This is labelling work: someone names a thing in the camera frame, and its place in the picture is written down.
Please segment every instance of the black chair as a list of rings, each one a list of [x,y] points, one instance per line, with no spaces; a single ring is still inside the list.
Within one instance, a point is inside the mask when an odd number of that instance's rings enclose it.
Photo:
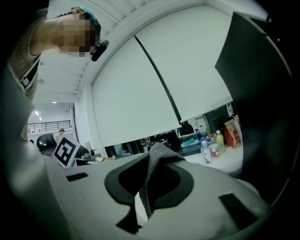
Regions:
[[[37,139],[37,147],[43,155],[52,156],[56,148],[56,141],[53,138],[53,134],[47,133],[39,136]]]

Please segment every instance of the railing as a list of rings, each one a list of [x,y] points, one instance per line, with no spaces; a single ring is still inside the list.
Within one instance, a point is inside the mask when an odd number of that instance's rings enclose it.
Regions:
[[[62,128],[71,128],[71,120],[57,122],[41,122],[28,124],[28,133],[45,132],[59,130]]]

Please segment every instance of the red package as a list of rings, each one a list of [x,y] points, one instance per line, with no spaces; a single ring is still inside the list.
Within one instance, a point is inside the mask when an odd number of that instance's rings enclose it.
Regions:
[[[236,128],[239,123],[239,117],[236,115],[233,119],[229,120],[225,124],[225,139],[227,141],[227,147],[233,147],[234,149],[241,146],[240,134]]]

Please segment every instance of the black device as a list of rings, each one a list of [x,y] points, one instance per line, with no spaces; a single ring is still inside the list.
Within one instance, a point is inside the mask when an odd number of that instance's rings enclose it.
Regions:
[[[99,46],[96,47],[95,51],[91,54],[92,55],[92,61],[95,62],[99,59],[99,57],[105,52],[105,50],[109,46],[109,41],[104,40],[102,43],[99,44]]]

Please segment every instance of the person in background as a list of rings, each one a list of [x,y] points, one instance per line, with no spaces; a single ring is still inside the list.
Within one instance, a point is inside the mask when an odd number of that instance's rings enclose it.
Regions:
[[[62,138],[64,137],[65,130],[62,128],[61,130],[59,130],[59,133],[55,136],[54,140],[56,142],[56,144],[59,144],[62,140]]]

